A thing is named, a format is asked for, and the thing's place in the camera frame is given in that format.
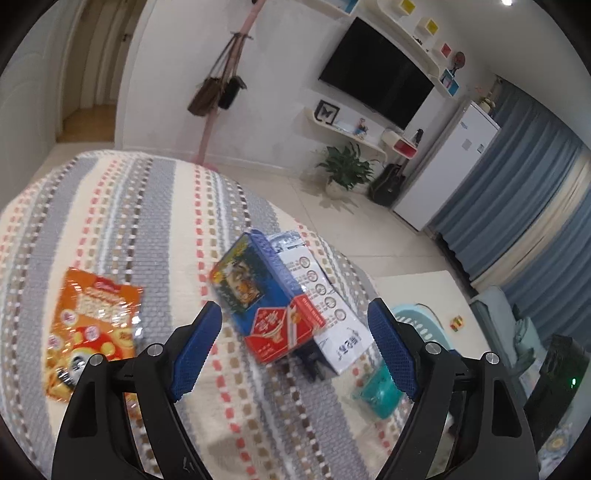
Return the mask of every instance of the teal basket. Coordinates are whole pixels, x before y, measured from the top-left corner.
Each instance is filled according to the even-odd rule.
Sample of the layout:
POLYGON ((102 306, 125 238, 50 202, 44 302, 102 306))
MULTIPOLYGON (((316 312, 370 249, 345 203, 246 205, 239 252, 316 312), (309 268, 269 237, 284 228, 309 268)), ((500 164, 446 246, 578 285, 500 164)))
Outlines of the teal basket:
MULTIPOLYGON (((389 309, 397 321, 412 325, 423 341, 437 342, 448 351, 453 349, 437 315, 426 305, 405 304, 389 309)), ((400 402, 402 392, 392 380, 388 367, 382 363, 368 383, 353 397, 366 401, 378 417, 387 419, 400 402)))
POLYGON ((390 312, 397 321, 409 323, 425 342, 437 342, 445 350, 453 350, 452 343, 448 340, 441 322, 426 305, 421 303, 397 305, 389 307, 390 312))

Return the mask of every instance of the rubik's cube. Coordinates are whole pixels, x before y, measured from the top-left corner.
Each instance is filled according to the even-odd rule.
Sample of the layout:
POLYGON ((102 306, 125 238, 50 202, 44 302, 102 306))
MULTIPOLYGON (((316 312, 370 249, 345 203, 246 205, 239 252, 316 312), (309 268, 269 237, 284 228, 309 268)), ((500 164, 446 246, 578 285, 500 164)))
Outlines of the rubik's cube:
POLYGON ((454 332, 457 332, 460 328, 464 326, 464 319, 460 315, 458 315, 457 317, 453 318, 449 326, 452 327, 452 330, 454 332))

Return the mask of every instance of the cardboard box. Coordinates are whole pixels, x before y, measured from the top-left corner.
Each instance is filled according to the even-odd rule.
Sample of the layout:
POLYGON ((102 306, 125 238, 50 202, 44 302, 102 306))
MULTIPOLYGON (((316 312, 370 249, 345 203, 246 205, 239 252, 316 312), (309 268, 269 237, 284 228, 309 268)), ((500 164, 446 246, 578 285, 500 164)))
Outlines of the cardboard box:
POLYGON ((326 326, 314 334, 314 341, 340 375, 372 345, 374 338, 331 285, 298 232, 273 235, 269 242, 324 319, 326 326))
POLYGON ((301 286, 258 230, 244 233, 210 273, 245 343, 262 363, 311 340, 325 326, 301 286))

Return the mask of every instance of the handbag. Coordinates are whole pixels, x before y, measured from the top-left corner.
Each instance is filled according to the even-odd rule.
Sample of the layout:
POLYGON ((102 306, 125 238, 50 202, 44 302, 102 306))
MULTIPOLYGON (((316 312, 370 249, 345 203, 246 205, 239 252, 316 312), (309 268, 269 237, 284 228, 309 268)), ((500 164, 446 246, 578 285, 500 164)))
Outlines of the handbag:
POLYGON ((189 104, 187 110, 191 112, 195 116, 206 116, 209 112, 215 108, 216 104, 219 102, 220 96, 222 95, 223 88, 223 78, 225 77, 226 69, 228 68, 228 64, 226 62, 226 66, 224 67, 224 71, 222 75, 219 75, 222 60, 228 55, 228 51, 230 47, 232 47, 238 39, 239 34, 234 34, 226 47, 220 53, 220 56, 217 58, 216 63, 213 64, 212 69, 207 75, 207 78, 203 81, 199 90, 193 97, 193 100, 189 104))
POLYGON ((228 110, 232 106, 234 100, 236 99, 238 92, 246 88, 246 83, 244 83, 244 80, 242 80, 240 75, 236 74, 236 71, 238 69, 238 62, 240 61, 240 57, 242 56, 242 49, 244 48, 245 40, 246 36, 244 35, 239 40, 240 45, 238 47, 239 50, 236 55, 236 60, 234 62, 232 77, 228 80, 228 83, 226 84, 223 90, 219 102, 217 103, 218 107, 223 108, 224 110, 228 110))

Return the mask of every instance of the white flower pot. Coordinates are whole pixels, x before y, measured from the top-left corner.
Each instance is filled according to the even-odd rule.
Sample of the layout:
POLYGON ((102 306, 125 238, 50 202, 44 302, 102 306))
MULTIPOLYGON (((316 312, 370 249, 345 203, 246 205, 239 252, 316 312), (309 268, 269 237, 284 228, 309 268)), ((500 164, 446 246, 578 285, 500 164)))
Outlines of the white flower pot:
POLYGON ((333 200, 341 200, 347 196, 347 189, 331 180, 326 183, 326 194, 333 200))

